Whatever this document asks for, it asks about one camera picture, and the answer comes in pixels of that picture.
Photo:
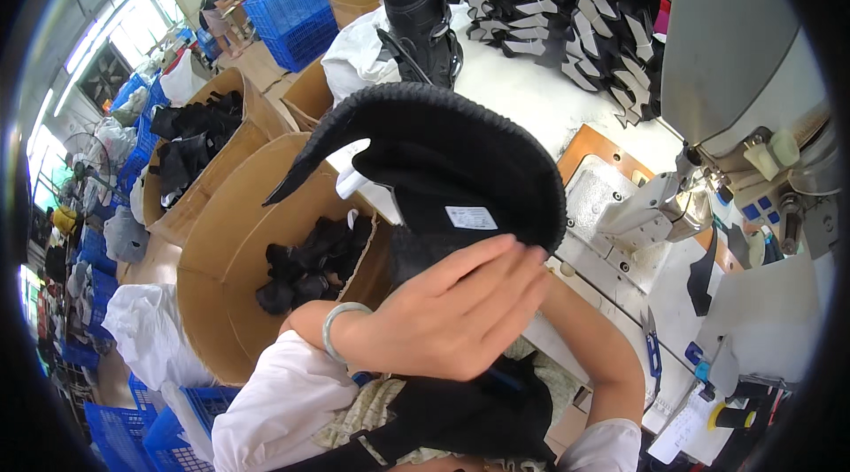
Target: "white tag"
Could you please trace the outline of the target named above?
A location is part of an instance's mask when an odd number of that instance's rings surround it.
[[[485,207],[445,207],[452,224],[458,229],[472,229],[473,231],[494,231],[499,227],[495,225],[493,216]]]

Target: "hand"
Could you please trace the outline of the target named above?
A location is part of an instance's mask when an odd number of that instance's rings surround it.
[[[341,315],[331,340],[358,368],[473,379],[534,317],[550,286],[546,258],[513,235],[483,240],[409,279],[374,314]]]

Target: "thread spool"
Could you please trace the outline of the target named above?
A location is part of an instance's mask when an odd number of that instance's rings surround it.
[[[708,417],[708,429],[715,428],[749,428],[756,422],[756,412],[745,409],[727,407],[725,402],[717,404]]]

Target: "stack of shoe uppers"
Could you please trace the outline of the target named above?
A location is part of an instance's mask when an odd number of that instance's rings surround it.
[[[465,0],[472,40],[530,54],[618,108],[623,127],[661,115],[661,0]]]

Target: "bracelet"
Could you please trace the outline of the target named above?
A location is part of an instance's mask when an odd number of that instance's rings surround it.
[[[327,314],[327,317],[325,317],[325,323],[321,325],[321,341],[322,344],[324,344],[327,355],[340,363],[345,363],[345,360],[331,344],[331,325],[333,324],[333,320],[336,316],[345,311],[365,311],[366,313],[372,313],[372,310],[370,310],[368,306],[362,305],[359,302],[343,302],[341,305],[331,310],[331,313]]]

